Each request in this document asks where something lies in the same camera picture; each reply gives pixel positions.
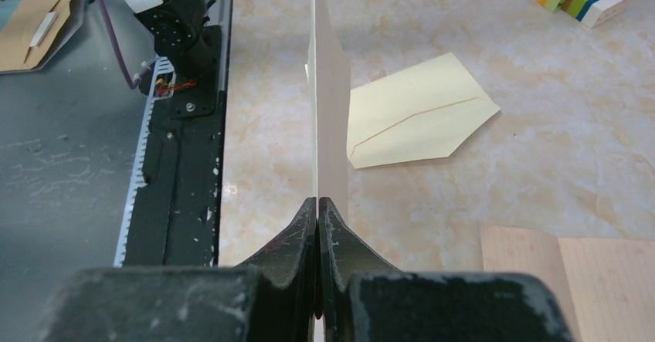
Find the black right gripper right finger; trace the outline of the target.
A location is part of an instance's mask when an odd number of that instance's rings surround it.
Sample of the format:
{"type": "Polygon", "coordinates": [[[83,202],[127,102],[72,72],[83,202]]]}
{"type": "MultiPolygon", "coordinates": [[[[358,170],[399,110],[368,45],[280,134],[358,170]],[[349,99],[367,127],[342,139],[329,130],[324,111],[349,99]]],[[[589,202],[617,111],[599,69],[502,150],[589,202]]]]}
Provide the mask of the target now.
{"type": "Polygon", "coordinates": [[[351,341],[348,282],[357,273],[398,272],[356,235],[330,198],[320,198],[317,217],[317,315],[326,341],[351,341]]]}

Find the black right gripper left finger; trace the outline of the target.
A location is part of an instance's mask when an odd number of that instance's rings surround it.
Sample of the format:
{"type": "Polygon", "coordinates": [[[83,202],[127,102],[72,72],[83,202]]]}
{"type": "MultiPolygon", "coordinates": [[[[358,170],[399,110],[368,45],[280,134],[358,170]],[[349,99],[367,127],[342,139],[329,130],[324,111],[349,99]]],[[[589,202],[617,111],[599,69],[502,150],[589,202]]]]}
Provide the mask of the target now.
{"type": "Polygon", "coordinates": [[[307,198],[286,228],[238,265],[259,274],[245,340],[313,340],[316,229],[317,199],[307,198]]]}

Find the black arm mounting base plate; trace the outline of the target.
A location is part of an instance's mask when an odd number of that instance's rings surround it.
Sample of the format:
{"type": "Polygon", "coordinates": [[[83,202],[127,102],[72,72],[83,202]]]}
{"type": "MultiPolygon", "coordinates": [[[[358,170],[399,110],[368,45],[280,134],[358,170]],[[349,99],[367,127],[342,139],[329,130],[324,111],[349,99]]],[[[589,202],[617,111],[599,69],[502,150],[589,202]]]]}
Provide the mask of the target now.
{"type": "Polygon", "coordinates": [[[115,266],[217,263],[229,39],[207,31],[218,68],[195,84],[154,65],[115,266]]]}

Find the cream yellow envelope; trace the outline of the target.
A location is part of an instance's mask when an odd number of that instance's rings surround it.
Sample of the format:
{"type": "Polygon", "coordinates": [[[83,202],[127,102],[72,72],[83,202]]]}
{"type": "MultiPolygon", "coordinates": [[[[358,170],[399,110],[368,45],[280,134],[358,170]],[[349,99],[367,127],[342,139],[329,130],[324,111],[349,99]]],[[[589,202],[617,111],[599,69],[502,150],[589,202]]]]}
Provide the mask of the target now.
{"type": "Polygon", "coordinates": [[[449,52],[351,91],[354,168],[449,157],[500,111],[449,52]]]}

